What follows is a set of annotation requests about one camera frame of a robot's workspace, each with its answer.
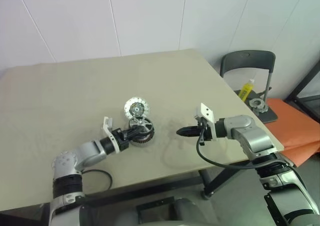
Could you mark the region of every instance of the small metal part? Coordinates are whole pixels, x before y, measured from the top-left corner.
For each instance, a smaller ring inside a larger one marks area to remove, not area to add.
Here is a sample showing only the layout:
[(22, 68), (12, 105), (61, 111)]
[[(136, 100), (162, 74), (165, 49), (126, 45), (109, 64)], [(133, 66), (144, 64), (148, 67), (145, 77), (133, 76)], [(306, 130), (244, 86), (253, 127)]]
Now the small metal part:
[(137, 138), (132, 140), (133, 142), (136, 142), (139, 144), (145, 144), (154, 137), (155, 129), (150, 119), (144, 116), (133, 117), (129, 121), (129, 128), (132, 128), (135, 126), (143, 126), (144, 130), (142, 133), (140, 133), (141, 136), (138, 136)]
[[(217, 140), (215, 117), (214, 112), (207, 107), (204, 103), (196, 108), (196, 114), (194, 118), (198, 121), (198, 124), (202, 124), (202, 119), (205, 119), (211, 130), (211, 137), (213, 141)], [(200, 145), (203, 145), (204, 139), (200, 139)]]
[(103, 124), (102, 124), (102, 130), (104, 131), (105, 135), (107, 135), (114, 147), (114, 151), (116, 154), (120, 153), (120, 148), (119, 145), (117, 143), (117, 140), (115, 140), (114, 135), (111, 133), (112, 130), (112, 125), (113, 125), (113, 119), (112, 117), (104, 117), (103, 118)]
[(149, 115), (149, 104), (141, 97), (130, 98), (124, 105), (124, 114), (128, 119)]
[(268, 105), (261, 98), (253, 98), (249, 101), (249, 105), (255, 115), (268, 111)]

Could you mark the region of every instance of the metal disk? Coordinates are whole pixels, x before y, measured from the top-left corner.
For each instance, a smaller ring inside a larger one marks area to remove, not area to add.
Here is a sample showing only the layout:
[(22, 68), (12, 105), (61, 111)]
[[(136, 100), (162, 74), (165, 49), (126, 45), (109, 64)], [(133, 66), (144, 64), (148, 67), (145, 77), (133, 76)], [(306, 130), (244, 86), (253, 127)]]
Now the metal disk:
[(124, 114), (128, 119), (149, 115), (149, 104), (141, 97), (130, 98), (124, 105)]
[(140, 133), (140, 136), (133, 139), (133, 142), (144, 144), (149, 142), (155, 135), (155, 129), (153, 123), (150, 121), (150, 119), (146, 117), (133, 117), (129, 121), (129, 128), (132, 128), (134, 126), (143, 126), (144, 130)]

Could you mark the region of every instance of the beige tabletop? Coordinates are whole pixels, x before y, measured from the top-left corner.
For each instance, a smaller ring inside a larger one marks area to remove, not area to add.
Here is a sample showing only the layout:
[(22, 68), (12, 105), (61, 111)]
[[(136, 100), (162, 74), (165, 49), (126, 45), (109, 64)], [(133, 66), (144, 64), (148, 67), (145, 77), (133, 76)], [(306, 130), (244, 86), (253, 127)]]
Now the beige tabletop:
[[(150, 146), (131, 146), (93, 167), (111, 173), (113, 188), (210, 167), (197, 155), (197, 138), (176, 134), (196, 125), (201, 102), (216, 119), (250, 115), (283, 149), (191, 49), (15, 67), (0, 80), (0, 211), (49, 202), (56, 155), (101, 139), (104, 116), (113, 118), (113, 128), (127, 127), (124, 104), (134, 96), (149, 103), (155, 136)], [(246, 159), (235, 140), (207, 142), (201, 150), (220, 163)], [(88, 184), (105, 187), (98, 179)]]

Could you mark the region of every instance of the chair backrest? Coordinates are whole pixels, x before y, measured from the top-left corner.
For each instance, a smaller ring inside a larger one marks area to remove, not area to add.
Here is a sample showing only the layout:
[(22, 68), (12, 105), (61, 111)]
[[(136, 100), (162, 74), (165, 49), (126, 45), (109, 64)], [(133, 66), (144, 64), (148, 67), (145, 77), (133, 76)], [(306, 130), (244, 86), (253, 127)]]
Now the chair backrest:
[(241, 50), (230, 52), (223, 56), (220, 66), (220, 76), (230, 70), (239, 68), (256, 68), (274, 71), (276, 55), (270, 51), (262, 50)]

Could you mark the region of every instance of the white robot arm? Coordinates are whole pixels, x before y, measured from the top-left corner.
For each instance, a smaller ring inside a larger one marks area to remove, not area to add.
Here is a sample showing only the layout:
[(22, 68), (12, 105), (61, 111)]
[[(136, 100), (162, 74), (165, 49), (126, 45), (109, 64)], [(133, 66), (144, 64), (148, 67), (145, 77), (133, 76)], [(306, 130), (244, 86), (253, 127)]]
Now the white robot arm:
[[(197, 152), (211, 164), (230, 169), (255, 169), (263, 188), (269, 191), (264, 199), (277, 226), (320, 225), (319, 209), (299, 175), (277, 154), (278, 150), (270, 137), (255, 124), (253, 118), (239, 115), (215, 122), (212, 110), (203, 103), (197, 109), (195, 118), (198, 126), (181, 128), (177, 134), (186, 137), (199, 136)], [(203, 156), (199, 145), (204, 145), (204, 141), (216, 137), (239, 141), (252, 165), (224, 165)]]
[(154, 133), (143, 125), (127, 130), (112, 130), (112, 118), (104, 117), (102, 129), (106, 137), (86, 142), (71, 151), (62, 152), (52, 163), (53, 200), (50, 203), (50, 226), (92, 225), (90, 212), (83, 203), (82, 171), (104, 160), (111, 153), (119, 153), (129, 147), (131, 140), (145, 139)]

